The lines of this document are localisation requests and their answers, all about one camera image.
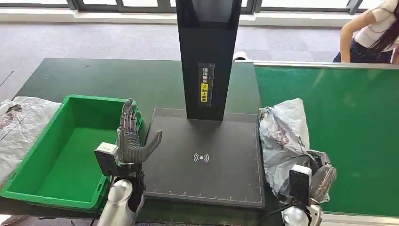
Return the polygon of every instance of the denim jeans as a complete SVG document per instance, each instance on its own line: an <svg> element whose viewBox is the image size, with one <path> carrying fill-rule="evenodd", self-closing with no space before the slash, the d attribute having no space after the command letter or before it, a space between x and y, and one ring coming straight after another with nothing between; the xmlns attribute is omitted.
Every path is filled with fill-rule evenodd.
<svg viewBox="0 0 399 226"><path fill-rule="evenodd" d="M355 40L351 43L351 63L372 63L372 64L389 64L391 62L392 51L373 53ZM341 53L338 53L333 62L341 62Z"/></svg>

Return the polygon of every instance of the green tabletop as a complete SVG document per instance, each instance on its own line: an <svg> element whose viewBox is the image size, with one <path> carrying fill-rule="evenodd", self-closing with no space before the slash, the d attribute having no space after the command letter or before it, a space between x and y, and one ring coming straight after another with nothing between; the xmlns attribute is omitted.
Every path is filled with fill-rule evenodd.
<svg viewBox="0 0 399 226"><path fill-rule="evenodd" d="M255 71L262 106L303 100L311 149L337 168L323 210L398 217L399 70L269 63Z"/></svg>
<svg viewBox="0 0 399 226"><path fill-rule="evenodd" d="M133 98L144 118L141 137L147 134L155 107L185 108L179 61L46 58L16 96L61 102L68 94ZM225 110L257 114L259 107L253 64L234 63ZM277 209L278 202L267 188L265 195L266 211ZM262 214L249 209L147 200L139 218L152 222L253 225ZM281 215L276 214L265 223L281 225Z"/></svg>

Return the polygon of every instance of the gray carpet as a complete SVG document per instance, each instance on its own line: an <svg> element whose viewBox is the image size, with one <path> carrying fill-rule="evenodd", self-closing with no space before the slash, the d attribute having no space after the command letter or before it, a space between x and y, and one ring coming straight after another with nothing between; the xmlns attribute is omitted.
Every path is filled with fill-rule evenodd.
<svg viewBox="0 0 399 226"><path fill-rule="evenodd" d="M0 24L0 102L11 99L45 57L179 60L174 25ZM240 27L236 51L255 60L332 62L339 31ZM88 226L89 220L27 218L17 226Z"/></svg>

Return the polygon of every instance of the black stand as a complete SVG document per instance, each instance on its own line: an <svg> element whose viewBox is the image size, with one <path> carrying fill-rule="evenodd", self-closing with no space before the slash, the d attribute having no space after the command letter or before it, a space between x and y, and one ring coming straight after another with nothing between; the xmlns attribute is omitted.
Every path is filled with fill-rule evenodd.
<svg viewBox="0 0 399 226"><path fill-rule="evenodd" d="M222 121L241 0L177 0L187 118Z"/></svg>
<svg viewBox="0 0 399 226"><path fill-rule="evenodd" d="M176 6L186 110L154 111L145 197L264 208L257 115L224 112L241 0Z"/></svg>

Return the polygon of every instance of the yellow label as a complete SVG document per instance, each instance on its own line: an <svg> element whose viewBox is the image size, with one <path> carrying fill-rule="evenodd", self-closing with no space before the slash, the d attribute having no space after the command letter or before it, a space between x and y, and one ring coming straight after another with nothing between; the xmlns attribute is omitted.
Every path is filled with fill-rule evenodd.
<svg viewBox="0 0 399 226"><path fill-rule="evenodd" d="M201 83L201 102L207 102L208 101L208 84L206 83Z"/></svg>

